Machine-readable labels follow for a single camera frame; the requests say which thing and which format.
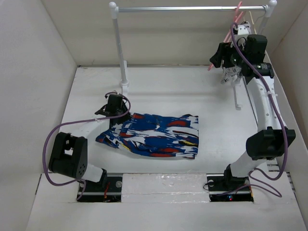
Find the blue white red patterned trousers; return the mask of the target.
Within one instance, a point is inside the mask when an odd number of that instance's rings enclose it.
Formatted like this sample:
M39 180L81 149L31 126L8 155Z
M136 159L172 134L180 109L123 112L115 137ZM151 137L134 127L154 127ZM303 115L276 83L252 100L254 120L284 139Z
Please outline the blue white red patterned trousers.
M102 132L96 142L145 157L195 159L199 117L134 113L130 120Z

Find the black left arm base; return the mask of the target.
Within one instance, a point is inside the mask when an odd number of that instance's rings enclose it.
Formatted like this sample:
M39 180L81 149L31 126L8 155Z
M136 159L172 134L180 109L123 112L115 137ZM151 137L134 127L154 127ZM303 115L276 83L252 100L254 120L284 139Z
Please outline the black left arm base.
M86 187L80 182L77 201L82 203L118 203L121 202L123 174L107 173L104 182L86 181Z

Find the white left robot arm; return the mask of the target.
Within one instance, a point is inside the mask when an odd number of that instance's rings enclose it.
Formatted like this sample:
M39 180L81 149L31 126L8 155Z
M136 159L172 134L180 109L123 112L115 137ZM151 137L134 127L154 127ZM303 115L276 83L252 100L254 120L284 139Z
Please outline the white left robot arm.
M102 191L107 186L106 171L88 161L88 146L117 122L130 118L131 104L128 98L117 92L105 95L107 104L98 110L93 119L66 122L56 126L47 136L43 147L43 168L77 180L90 181L91 186ZM81 124L71 133L59 132L54 140L49 163L46 163L47 144L60 127Z

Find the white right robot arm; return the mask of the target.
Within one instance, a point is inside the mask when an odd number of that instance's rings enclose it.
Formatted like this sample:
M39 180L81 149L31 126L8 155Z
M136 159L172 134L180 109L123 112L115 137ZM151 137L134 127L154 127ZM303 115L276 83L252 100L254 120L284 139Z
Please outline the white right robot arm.
M235 35L231 42L220 43L210 58L214 67L223 69L222 83L245 83L257 115L257 133L247 139L241 157L224 171L222 183L229 190L265 161L287 158L288 147L296 138L280 114L272 65L264 62L267 42L263 35Z

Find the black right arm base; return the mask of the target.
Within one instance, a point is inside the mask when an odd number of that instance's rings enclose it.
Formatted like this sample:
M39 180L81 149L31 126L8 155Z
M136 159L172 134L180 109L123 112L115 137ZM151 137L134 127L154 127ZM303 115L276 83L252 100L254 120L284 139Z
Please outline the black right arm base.
M253 202L248 177L234 177L229 166L224 173L206 175L203 189L209 192L210 202Z

